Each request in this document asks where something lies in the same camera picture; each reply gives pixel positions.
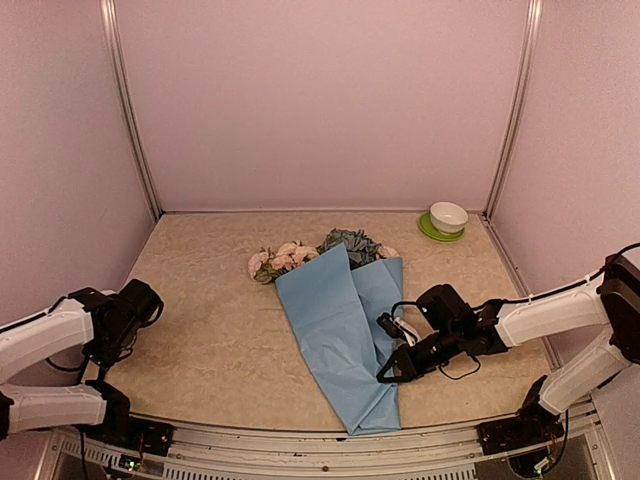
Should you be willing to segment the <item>blue wrapping paper sheet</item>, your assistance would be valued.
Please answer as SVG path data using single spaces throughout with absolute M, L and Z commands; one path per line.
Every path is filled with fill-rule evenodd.
M 352 270 L 342 245 L 276 280 L 299 350 L 350 435 L 401 428 L 398 385 L 376 375 L 395 347 L 377 319 L 404 298 L 403 286 L 401 258 Z

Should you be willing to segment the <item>blue fake hydrangea flower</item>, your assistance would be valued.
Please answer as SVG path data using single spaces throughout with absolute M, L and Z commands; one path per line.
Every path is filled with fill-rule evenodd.
M 383 258 L 382 245 L 371 239 L 364 230 L 352 231 L 334 228 L 317 247 L 317 252 L 324 254 L 340 245 L 346 249 L 351 270 Z

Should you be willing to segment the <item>small pink rose stem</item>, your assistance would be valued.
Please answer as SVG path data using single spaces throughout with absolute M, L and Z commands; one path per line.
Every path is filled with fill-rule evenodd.
M 261 285 L 273 282 L 281 275 L 281 272 L 272 265 L 274 259 L 275 254 L 270 249 L 262 248 L 252 255 L 247 266 L 249 277 Z

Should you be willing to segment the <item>pink fake rose stem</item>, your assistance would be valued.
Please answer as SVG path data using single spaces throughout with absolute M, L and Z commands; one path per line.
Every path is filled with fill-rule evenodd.
M 315 247 L 302 245 L 298 241 L 285 243 L 279 247 L 271 266 L 275 270 L 291 271 L 319 256 Z

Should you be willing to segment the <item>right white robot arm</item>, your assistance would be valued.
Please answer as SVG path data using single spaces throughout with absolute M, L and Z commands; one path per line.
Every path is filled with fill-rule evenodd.
M 601 333 L 571 361 L 530 388 L 511 433 L 523 444 L 535 442 L 580 397 L 639 361 L 639 269 L 627 258 L 631 244 L 608 256 L 595 272 L 538 295 L 490 299 L 472 307 L 453 286 L 439 284 L 413 301 L 433 332 L 411 332 L 394 312 L 378 325 L 400 345 L 377 374 L 381 383 L 407 383 L 441 370 L 454 357 L 473 361 L 497 355 L 531 340 L 601 327 Z

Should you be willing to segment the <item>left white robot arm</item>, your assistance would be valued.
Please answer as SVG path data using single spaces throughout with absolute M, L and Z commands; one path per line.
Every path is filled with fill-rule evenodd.
M 109 385 L 106 374 L 133 352 L 140 330 L 154 325 L 164 310 L 161 297 L 133 279 L 120 291 L 86 287 L 60 297 L 52 306 L 1 328 L 1 436 L 74 426 L 121 445 L 140 434 L 130 400 Z M 76 384 L 21 386 L 12 378 L 46 362 L 62 372 L 54 355 L 78 347 L 83 360 L 70 368 Z

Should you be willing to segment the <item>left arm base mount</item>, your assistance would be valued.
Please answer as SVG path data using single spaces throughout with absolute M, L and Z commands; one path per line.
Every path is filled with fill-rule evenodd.
M 106 410 L 100 424 L 83 425 L 80 427 L 82 433 L 92 440 L 141 454 L 167 456 L 174 434 L 172 425 L 132 416 L 129 398 L 106 382 L 89 380 L 85 386 L 100 393 L 106 401 Z

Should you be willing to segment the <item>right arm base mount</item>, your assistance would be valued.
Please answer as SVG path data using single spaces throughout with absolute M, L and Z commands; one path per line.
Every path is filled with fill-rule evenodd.
M 476 430 L 484 455 L 517 450 L 558 439 L 565 434 L 559 414 L 540 404 L 545 377 L 529 389 L 521 408 L 512 417 L 480 423 Z

